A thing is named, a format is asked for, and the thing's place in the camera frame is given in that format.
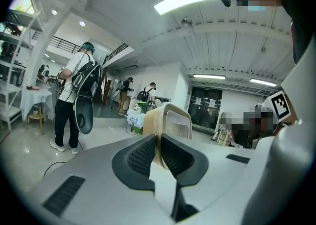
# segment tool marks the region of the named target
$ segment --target white sneaker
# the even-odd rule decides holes
[[[78,154],[78,147],[77,148],[71,148],[70,145],[68,145],[69,149],[71,150],[71,153],[73,155],[77,155]]]
[[[50,145],[51,145],[54,149],[57,149],[57,150],[59,150],[60,152],[64,152],[64,151],[65,151],[64,146],[62,146],[62,147],[58,146],[58,145],[55,143],[55,141],[50,141],[49,143],[50,143]]]

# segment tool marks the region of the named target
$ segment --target pillar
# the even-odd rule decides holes
[[[70,14],[70,9],[71,6],[64,5],[60,10],[58,10],[58,13],[46,24],[44,31],[39,37],[37,43],[35,44],[35,47],[32,50],[32,54],[29,57],[25,72],[25,85],[35,85],[38,70],[41,66],[41,61],[44,57],[47,47],[59,27]]]

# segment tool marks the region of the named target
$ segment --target doorway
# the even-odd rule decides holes
[[[192,124],[215,129],[221,106],[222,91],[193,87],[188,113]]]

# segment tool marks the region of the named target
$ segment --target poster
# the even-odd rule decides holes
[[[201,105],[201,98],[198,98],[198,97],[197,97],[195,104],[196,104],[196,105]]]
[[[210,108],[215,108],[215,102],[216,102],[216,100],[210,99],[208,106],[209,106]]]

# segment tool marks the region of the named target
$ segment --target railing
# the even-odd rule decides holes
[[[125,50],[129,46],[126,43],[123,43],[120,47],[118,47],[115,51],[113,51],[110,55],[105,58],[104,64],[109,61],[114,56],[118,55],[121,51]]]
[[[41,35],[41,32],[36,31],[33,35],[32,39],[38,40]],[[49,45],[55,46],[57,48],[66,50],[70,53],[76,54],[80,49],[79,45],[76,45],[72,42],[63,40],[59,37],[53,37],[52,40],[49,42]]]

